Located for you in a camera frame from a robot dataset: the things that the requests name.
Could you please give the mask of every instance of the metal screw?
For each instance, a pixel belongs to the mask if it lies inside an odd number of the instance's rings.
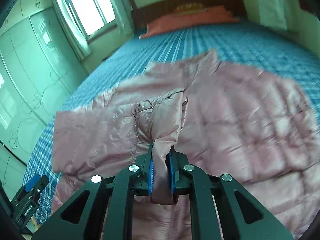
[[[100,182],[101,180],[102,180],[102,177],[99,176],[99,175],[94,175],[94,176],[91,178],[91,181],[92,181],[93,183],[98,183],[98,182]]]
[[[184,166],[184,169],[185,169],[186,171],[193,171],[195,168],[194,168],[194,166],[191,165],[191,164],[186,164],[186,165]]]
[[[138,170],[139,170],[139,166],[137,166],[137,165],[131,165],[129,167],[129,171],[136,172]]]
[[[232,177],[230,174],[223,174],[222,179],[225,181],[230,181],[230,180],[232,180]]]

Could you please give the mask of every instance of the bed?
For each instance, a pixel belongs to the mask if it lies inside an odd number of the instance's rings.
[[[148,22],[186,2],[201,2],[206,6],[223,4],[242,20],[236,24],[196,26],[139,40]],[[132,18],[136,26],[134,37],[104,61],[63,104],[61,110],[85,105],[103,90],[143,74],[151,61],[174,62],[214,48],[222,61],[255,65],[295,79],[311,99],[320,121],[320,60],[300,45],[248,21],[242,0],[166,0],[134,10]],[[39,224],[43,224],[51,214],[52,196],[60,177],[51,167],[53,124],[54,118],[39,138],[23,179],[25,184],[35,173],[49,178],[35,213]]]

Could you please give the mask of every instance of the pink jacket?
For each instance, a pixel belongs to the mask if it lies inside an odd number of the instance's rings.
[[[134,163],[152,140],[154,202],[172,203],[164,161],[175,145],[207,174],[231,174],[298,237],[320,207],[317,132],[292,80],[220,62],[213,50],[150,64],[88,106],[57,113],[52,167],[63,176],[52,212],[93,175]],[[177,205],[135,197],[132,239],[191,239],[188,197]]]

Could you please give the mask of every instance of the window frame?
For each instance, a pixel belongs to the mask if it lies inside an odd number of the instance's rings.
[[[68,5],[69,7],[69,10],[73,16],[73,19],[75,20],[78,28],[80,29],[80,31],[82,32],[82,34],[86,37],[86,40],[87,41],[93,41],[95,40],[96,38],[98,38],[99,36],[103,35],[104,33],[108,32],[109,30],[113,30],[117,27],[116,25],[116,21],[113,20],[111,22],[107,22],[105,16],[103,15],[103,12],[101,10],[101,7],[98,3],[97,0],[93,0],[98,12],[99,12],[99,15],[103,21],[103,26],[101,28],[99,28],[98,30],[96,30],[95,32],[91,33],[90,35],[87,34],[87,32],[85,31],[82,23],[81,23],[81,20],[76,12],[76,9],[72,3],[72,0],[65,0],[66,1],[66,4]]]

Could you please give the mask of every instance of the quilted fabric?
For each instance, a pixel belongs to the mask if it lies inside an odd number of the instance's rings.
[[[239,24],[197,26],[148,39],[139,40],[145,31],[137,31],[108,60],[103,62],[61,110],[88,104],[100,92],[121,80],[142,74],[151,61],[175,62],[208,51],[217,50],[220,60],[255,65],[282,77],[295,79],[309,96],[320,120],[320,61],[310,51],[247,21]],[[60,177],[51,167],[53,124],[48,124],[35,146],[23,179],[25,184],[35,173],[49,177],[35,216],[43,224],[51,214],[52,196]]]
[[[52,166],[63,176],[52,212],[84,181],[95,174],[114,176],[154,141],[151,199],[165,206],[140,207],[140,219],[153,225],[136,227],[134,213],[132,239],[191,238],[176,233],[191,223],[182,215],[189,214],[189,205],[176,208],[175,221],[166,206],[173,202],[165,165],[172,145],[207,174],[229,173],[245,183],[297,236],[320,203],[317,133],[308,99],[292,80],[219,62],[214,50],[172,64],[150,64],[144,75],[101,93],[88,107],[57,113]],[[311,174],[314,179],[308,180]],[[155,237],[151,232],[157,230]]]

